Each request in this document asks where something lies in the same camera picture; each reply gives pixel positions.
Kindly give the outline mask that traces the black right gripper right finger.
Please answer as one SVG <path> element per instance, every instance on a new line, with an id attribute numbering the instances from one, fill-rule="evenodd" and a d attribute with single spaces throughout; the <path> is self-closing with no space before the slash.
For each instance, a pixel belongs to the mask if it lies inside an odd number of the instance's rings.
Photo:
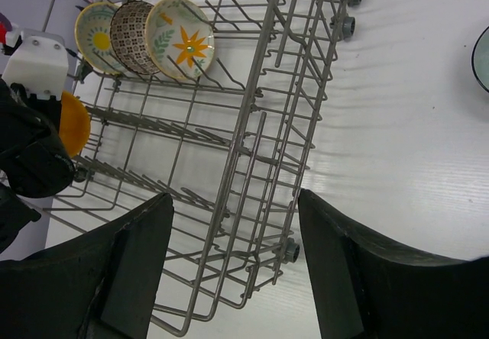
<path id="1" fill-rule="evenodd" d="M 458 260 L 395 241 L 315 193 L 298 198 L 324 338 L 486 338 L 488 259 Z"/>

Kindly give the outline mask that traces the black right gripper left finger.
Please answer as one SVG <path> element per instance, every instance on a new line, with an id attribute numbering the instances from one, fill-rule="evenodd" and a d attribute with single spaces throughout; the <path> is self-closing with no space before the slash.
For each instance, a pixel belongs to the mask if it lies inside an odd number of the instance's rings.
<path id="1" fill-rule="evenodd" d="M 161 193 L 23 260 L 1 263 L 3 338 L 145 338 L 173 223 Z"/>

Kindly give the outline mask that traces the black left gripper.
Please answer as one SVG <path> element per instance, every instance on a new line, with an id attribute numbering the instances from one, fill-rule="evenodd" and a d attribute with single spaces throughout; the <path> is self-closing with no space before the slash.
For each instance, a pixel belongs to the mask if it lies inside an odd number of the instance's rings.
<path id="1" fill-rule="evenodd" d="M 40 213 L 21 197 L 56 195 L 73 181 L 75 166 L 52 121 L 28 106 L 24 87 L 1 81 L 1 250 L 6 250 Z"/>

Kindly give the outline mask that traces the yellow orange bowl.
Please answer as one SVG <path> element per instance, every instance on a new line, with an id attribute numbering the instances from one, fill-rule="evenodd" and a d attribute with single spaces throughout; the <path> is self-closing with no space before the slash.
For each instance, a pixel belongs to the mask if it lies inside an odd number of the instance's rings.
<path id="1" fill-rule="evenodd" d="M 59 135 L 70 158 L 81 152 L 90 133 L 91 118 L 86 106 L 72 93 L 63 91 Z"/>

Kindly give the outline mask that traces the blue yellow sun bowl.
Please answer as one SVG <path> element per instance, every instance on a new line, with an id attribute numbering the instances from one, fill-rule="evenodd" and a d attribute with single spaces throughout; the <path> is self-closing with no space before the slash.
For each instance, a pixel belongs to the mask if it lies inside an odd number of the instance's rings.
<path id="1" fill-rule="evenodd" d="M 95 2 L 79 13 L 74 37 L 83 59 L 93 68 L 107 74 L 124 71 L 112 49 L 110 28 L 118 6 L 111 2 Z"/>

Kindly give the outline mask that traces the red patterned bowl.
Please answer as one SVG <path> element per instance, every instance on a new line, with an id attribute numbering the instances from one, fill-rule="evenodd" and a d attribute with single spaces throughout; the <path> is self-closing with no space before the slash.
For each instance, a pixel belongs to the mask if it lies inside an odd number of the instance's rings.
<path id="1" fill-rule="evenodd" d="M 143 1 L 126 2 L 115 11 L 110 24 L 115 57 L 126 69 L 143 76 L 159 72 L 145 40 L 146 20 L 153 7 Z"/>

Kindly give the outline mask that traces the grey wire dish rack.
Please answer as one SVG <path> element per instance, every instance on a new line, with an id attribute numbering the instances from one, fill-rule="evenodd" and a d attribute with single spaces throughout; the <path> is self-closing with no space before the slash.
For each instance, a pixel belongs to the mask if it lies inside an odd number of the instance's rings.
<path id="1" fill-rule="evenodd" d="M 51 0 L 51 29 L 65 8 Z M 160 0 L 138 0 L 156 4 Z M 49 241 L 96 228 L 160 192 L 175 215 L 149 335 L 177 338 L 241 309 L 296 260 L 296 204 L 338 44 L 361 0 L 190 0 L 215 37 L 196 80 L 112 75 L 74 53 L 71 92 L 92 120 L 78 179 L 54 198 Z"/>

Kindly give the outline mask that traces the leaf flower pattern bowl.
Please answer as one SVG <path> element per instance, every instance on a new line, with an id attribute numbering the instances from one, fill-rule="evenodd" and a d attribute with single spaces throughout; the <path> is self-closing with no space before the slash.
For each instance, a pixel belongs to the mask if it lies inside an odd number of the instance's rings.
<path id="1" fill-rule="evenodd" d="M 198 79 L 215 55 L 210 20 L 190 0 L 156 3 L 146 19 L 145 43 L 154 65 L 175 80 Z"/>

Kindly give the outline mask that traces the teal green bowl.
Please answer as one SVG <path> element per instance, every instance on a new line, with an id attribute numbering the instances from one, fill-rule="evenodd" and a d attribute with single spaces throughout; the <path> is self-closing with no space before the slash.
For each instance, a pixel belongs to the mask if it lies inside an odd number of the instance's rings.
<path id="1" fill-rule="evenodd" d="M 489 27 L 486 27 L 475 42 L 471 53 L 471 69 L 479 86 L 489 92 Z"/>

